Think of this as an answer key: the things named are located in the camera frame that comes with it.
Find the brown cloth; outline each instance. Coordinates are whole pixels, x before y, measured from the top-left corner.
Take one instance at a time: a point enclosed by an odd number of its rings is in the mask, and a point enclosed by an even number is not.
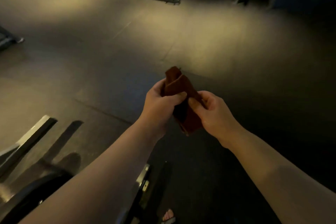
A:
[[[193,88],[188,77],[186,77],[180,69],[177,67],[172,67],[166,71],[166,84],[161,90],[161,96],[172,96],[185,91],[187,93],[187,98],[179,105],[174,108],[173,116],[178,121],[183,132],[186,135],[191,134],[196,129],[202,127],[202,122],[199,116],[194,113],[194,111],[188,105],[188,98],[195,98],[204,107],[201,96]]]

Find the folded towel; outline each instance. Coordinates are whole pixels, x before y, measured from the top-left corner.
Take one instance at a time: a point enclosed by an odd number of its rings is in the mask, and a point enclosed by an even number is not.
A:
[[[166,83],[161,90],[161,96],[172,96],[185,91],[187,98],[174,108],[173,116],[178,121],[183,132],[188,136],[202,127],[201,119],[188,105],[188,98],[195,98],[204,107],[201,96],[193,88],[189,79],[182,74],[180,69],[172,67],[166,71]]]

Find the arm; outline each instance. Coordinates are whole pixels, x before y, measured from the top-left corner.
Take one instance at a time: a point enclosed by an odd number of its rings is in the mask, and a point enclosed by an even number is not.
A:
[[[123,195],[129,192],[156,142],[164,135],[165,124],[187,94],[160,97],[165,80],[147,93],[140,118],[102,155],[72,178],[21,224],[114,223]]]
[[[204,128],[228,148],[283,224],[336,223],[336,194],[301,171],[271,146],[245,130],[224,100],[199,92],[207,109],[194,99],[190,107]]]

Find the flip-flop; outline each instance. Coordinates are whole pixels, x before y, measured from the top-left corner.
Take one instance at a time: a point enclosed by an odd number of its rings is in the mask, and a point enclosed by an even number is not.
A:
[[[176,218],[174,217],[174,213],[171,209],[168,209],[165,215],[162,217],[161,224],[173,224],[176,222]]]

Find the hand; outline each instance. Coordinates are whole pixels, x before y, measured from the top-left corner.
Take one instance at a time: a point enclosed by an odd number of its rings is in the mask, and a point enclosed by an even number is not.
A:
[[[143,125],[155,133],[157,139],[164,136],[166,123],[172,116],[175,105],[182,103],[187,97],[186,92],[161,97],[160,91],[165,82],[166,79],[162,79],[147,92],[145,105],[139,118]]]
[[[208,91],[198,93],[207,109],[194,98],[189,98],[191,109],[201,118],[205,130],[216,137],[223,147],[229,148],[232,135],[243,131],[244,128],[233,117],[222,98]]]

